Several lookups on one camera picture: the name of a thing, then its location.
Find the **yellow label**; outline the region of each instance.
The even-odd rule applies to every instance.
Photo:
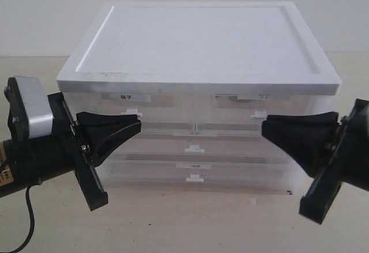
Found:
[[[5,150],[4,150],[4,144],[0,142],[0,164],[5,162],[6,156],[5,156]],[[12,172],[10,171],[9,166],[7,165],[3,171],[0,171],[0,187],[4,186],[6,184],[9,184],[14,181]]]

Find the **storage box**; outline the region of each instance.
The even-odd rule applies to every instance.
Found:
[[[303,172],[262,120],[330,111],[340,85],[288,2],[107,4],[57,81],[73,113],[142,120],[103,183],[281,193]]]

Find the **beige tabletop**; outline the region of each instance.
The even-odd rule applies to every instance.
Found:
[[[342,79],[335,110],[369,99],[369,53],[329,53]],[[0,85],[37,76],[48,93],[66,58],[0,58]],[[0,138],[9,107],[0,96]],[[24,252],[368,252],[369,193],[344,184],[323,225],[298,215],[311,179],[294,195],[107,188],[109,205],[90,212],[72,173],[31,190],[35,235]],[[28,232],[24,192],[0,199],[0,252]]]

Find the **white lid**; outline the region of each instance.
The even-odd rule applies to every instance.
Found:
[[[63,92],[335,95],[295,5],[110,3],[57,77]]]

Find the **plastic drawer unit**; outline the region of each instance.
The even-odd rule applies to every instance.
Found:
[[[295,5],[106,4],[57,77],[73,113],[137,114],[103,183],[290,193],[303,172],[268,114],[330,111],[340,86]]]

